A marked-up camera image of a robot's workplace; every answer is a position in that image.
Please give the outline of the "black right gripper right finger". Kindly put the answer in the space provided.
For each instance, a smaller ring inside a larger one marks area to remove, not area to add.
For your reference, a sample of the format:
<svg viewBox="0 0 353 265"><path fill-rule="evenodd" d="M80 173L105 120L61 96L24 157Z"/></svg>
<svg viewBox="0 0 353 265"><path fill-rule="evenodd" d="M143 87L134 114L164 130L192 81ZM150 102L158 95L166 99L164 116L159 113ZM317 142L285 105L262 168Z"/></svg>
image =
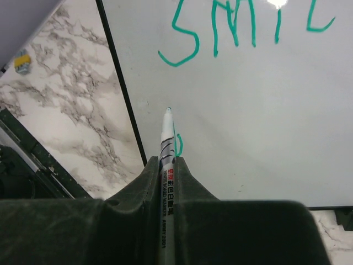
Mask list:
<svg viewBox="0 0 353 265"><path fill-rule="evenodd" d="M329 264L312 214L292 201L221 201L175 162L176 264Z"/></svg>

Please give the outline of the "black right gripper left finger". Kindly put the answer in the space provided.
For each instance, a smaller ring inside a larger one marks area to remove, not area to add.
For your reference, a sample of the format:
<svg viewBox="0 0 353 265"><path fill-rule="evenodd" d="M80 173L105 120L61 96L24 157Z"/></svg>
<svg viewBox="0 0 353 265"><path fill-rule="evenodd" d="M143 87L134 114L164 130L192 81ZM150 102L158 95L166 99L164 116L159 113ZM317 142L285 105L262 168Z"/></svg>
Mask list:
<svg viewBox="0 0 353 265"><path fill-rule="evenodd" d="M1 201L2 264L156 264L158 159L107 200Z"/></svg>

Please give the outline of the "green white marker pen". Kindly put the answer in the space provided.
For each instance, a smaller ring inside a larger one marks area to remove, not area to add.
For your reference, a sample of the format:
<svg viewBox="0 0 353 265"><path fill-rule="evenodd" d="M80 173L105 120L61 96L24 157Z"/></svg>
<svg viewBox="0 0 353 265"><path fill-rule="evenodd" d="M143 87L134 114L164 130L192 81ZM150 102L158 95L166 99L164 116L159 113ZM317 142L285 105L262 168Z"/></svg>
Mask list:
<svg viewBox="0 0 353 265"><path fill-rule="evenodd" d="M175 264L174 242L174 164L175 135L171 108L163 117L159 176L161 179L161 226L159 264Z"/></svg>

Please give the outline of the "black framed whiteboard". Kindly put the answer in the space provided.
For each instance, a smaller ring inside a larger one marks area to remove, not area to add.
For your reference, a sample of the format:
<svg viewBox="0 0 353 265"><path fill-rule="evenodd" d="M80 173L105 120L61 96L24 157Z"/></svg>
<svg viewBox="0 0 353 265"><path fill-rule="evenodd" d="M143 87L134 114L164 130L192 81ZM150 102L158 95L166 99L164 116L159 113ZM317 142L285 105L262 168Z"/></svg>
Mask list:
<svg viewBox="0 0 353 265"><path fill-rule="evenodd" d="M220 199L352 206L351 1L97 1L140 157Z"/></svg>

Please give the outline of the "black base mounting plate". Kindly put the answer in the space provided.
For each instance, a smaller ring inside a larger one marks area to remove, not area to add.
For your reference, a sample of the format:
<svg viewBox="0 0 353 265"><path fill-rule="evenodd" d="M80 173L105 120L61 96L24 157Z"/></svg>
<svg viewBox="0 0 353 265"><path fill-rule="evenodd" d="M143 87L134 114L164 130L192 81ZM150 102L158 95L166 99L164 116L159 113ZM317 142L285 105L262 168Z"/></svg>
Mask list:
<svg viewBox="0 0 353 265"><path fill-rule="evenodd" d="M91 196L7 109L1 108L1 146L12 150L33 187L32 198L88 199Z"/></svg>

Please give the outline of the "yellow small object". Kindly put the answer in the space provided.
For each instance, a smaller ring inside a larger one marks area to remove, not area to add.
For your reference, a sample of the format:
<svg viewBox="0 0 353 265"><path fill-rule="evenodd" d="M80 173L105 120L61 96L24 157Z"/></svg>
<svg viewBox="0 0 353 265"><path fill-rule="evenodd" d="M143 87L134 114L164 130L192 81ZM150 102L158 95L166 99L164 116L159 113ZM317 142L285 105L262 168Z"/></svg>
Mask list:
<svg viewBox="0 0 353 265"><path fill-rule="evenodd" d="M20 50L14 58L16 73L26 75L30 72L31 58L26 49Z"/></svg>

